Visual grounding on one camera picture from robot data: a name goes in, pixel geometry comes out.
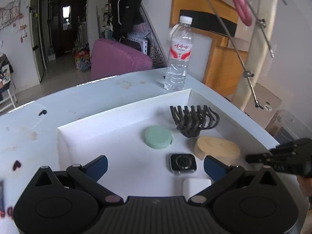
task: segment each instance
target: chair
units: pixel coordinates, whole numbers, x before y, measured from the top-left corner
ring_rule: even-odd
[[[152,60],[146,54],[106,39],[95,41],[91,61],[92,80],[152,69]]]
[[[0,94],[4,93],[4,92],[6,92],[6,91],[7,91],[7,93],[9,94],[8,97],[6,97],[6,98],[4,98],[3,100],[0,101],[0,105],[1,105],[2,103],[6,102],[6,101],[9,100],[9,99],[11,100],[11,103],[10,103],[10,104],[8,104],[8,105],[6,105],[6,106],[4,106],[3,108],[0,109],[0,113],[1,113],[2,111],[4,111],[5,109],[9,108],[10,106],[13,106],[14,108],[16,108],[16,104],[15,104],[15,103],[17,103],[17,99],[16,99],[16,96],[15,96],[15,94],[14,94],[14,91],[12,91],[12,94],[11,94],[11,91],[10,91],[10,84],[11,84],[11,82],[7,83],[3,88],[0,89]]]

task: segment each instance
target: black jacket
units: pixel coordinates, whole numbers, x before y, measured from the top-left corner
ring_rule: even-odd
[[[143,23],[139,12],[142,0],[111,0],[113,15],[113,37],[119,41],[127,32],[132,32],[133,25]]]

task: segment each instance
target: mint green lid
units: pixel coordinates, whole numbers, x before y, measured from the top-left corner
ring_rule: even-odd
[[[145,132],[145,142],[151,148],[163,149],[172,143],[172,135],[168,129],[152,126]]]

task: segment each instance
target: bottle cap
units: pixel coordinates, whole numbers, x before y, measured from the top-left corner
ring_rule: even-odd
[[[180,16],[180,23],[191,25],[193,18],[187,16]]]
[[[172,135],[168,129],[152,126],[145,132],[145,142],[151,148],[163,149],[172,143]]]

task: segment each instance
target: white tray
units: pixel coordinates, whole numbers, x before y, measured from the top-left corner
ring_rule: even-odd
[[[169,156],[192,153],[196,138],[188,139],[176,130],[170,106],[208,105],[220,116],[215,129],[201,135],[229,139],[242,154],[266,151],[246,129],[194,90],[166,94],[111,109],[58,128],[60,169],[88,163],[99,155],[108,158],[108,171],[98,181],[124,200],[127,196],[180,196],[186,177],[208,178],[203,162],[197,159],[197,171],[175,176],[169,171]],[[173,143],[155,150],[144,142],[146,128],[161,125],[172,132]],[[237,164],[250,166],[241,160]]]

